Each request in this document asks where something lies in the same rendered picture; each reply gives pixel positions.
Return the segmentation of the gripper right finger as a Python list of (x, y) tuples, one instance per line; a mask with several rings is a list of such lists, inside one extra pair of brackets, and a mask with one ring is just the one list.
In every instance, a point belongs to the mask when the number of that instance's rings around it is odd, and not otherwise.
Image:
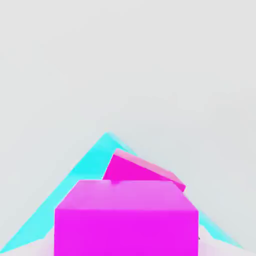
[(256, 253), (213, 238), (202, 225), (199, 226), (198, 256), (256, 256)]

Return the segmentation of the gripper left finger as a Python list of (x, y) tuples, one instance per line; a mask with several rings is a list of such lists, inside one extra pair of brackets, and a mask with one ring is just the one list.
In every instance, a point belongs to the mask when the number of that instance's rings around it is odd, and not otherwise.
[(0, 256), (54, 256), (54, 229), (52, 228), (44, 238), (0, 253)]

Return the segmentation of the small magenta cube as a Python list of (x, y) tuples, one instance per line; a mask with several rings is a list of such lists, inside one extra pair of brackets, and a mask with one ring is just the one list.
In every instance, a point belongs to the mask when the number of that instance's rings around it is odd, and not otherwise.
[(171, 181), (81, 180), (54, 212), (54, 256), (198, 256), (199, 212)]

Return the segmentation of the small pink cube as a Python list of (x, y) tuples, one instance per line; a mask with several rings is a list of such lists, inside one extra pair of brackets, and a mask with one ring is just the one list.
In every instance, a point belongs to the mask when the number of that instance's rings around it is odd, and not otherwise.
[(173, 172), (119, 148), (113, 153), (102, 179), (112, 181), (171, 181), (182, 192), (186, 189), (186, 185)]

